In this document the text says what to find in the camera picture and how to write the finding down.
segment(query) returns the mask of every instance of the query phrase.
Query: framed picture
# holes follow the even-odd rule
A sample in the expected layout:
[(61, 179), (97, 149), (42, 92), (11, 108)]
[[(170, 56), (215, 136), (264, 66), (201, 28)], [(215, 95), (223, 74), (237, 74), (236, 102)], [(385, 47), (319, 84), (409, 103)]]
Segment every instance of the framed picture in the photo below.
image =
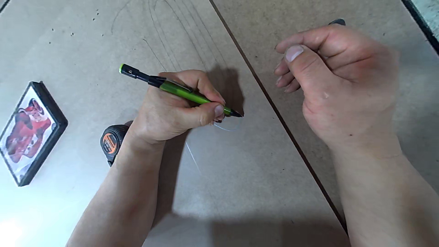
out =
[(0, 153), (18, 186), (28, 185), (67, 127), (42, 82), (30, 82), (0, 136)]

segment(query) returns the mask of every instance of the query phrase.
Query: cartoon character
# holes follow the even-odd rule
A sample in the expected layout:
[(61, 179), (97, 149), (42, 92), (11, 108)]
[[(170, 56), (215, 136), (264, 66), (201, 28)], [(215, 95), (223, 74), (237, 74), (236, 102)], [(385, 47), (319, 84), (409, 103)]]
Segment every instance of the cartoon character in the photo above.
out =
[(6, 139), (6, 149), (11, 160), (18, 163), (23, 155), (34, 157), (50, 125), (50, 119), (44, 115), (44, 109), (34, 98), (29, 101), (27, 108), (19, 108), (15, 114), (15, 125)]

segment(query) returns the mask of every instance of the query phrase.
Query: black tape measure case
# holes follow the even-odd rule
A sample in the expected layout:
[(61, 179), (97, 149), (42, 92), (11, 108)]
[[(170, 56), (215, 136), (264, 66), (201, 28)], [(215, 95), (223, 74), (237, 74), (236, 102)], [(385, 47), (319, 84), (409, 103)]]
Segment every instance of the black tape measure case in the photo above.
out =
[(120, 150), (123, 139), (128, 132), (128, 126), (124, 124), (112, 125), (105, 129), (101, 137), (101, 148), (107, 157), (108, 164), (113, 165), (116, 155)]

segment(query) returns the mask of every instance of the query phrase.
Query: brown board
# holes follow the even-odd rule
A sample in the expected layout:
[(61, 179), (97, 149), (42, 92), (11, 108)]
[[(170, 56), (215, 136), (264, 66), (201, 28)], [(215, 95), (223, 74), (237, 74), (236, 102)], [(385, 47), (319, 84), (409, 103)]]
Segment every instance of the brown board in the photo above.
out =
[(213, 0), (232, 36), (285, 120), (338, 210), (342, 206), (326, 145), (302, 115), (303, 93), (275, 87), (282, 58), (275, 45), (289, 35), (344, 18), (348, 26), (400, 52), (400, 98), (394, 117), (403, 151), (439, 191), (439, 58), (399, 0)]
[(236, 131), (206, 126), (167, 143), (148, 246), (347, 243), (207, 0), (14, 0), (0, 33), (0, 125), (31, 80), (45, 83), (69, 120), (29, 186), (17, 190), (0, 163), (9, 202), (1, 212), (32, 229), (23, 246), (64, 245), (104, 179), (102, 132), (132, 120), (148, 88), (119, 74), (122, 62), (153, 75), (209, 71), (226, 102), (244, 113)]

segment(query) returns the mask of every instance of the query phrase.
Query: pencil grip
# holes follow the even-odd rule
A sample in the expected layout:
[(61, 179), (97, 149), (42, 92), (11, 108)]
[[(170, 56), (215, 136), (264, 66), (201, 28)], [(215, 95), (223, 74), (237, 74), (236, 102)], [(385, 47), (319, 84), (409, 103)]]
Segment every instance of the pencil grip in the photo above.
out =
[[(203, 96), (200, 96), (198, 94), (195, 94), (194, 92), (190, 92), (189, 90), (182, 88), (174, 83), (171, 83), (169, 81), (163, 82), (163, 84), (160, 86), (160, 89), (163, 91), (166, 91), (168, 93), (177, 95), (179, 97), (185, 98), (187, 100), (190, 100), (192, 102), (198, 103), (198, 104), (204, 104), (212, 102), (208, 99), (206, 99)], [(224, 107), (224, 114), (230, 115), (231, 109), (228, 107)]]

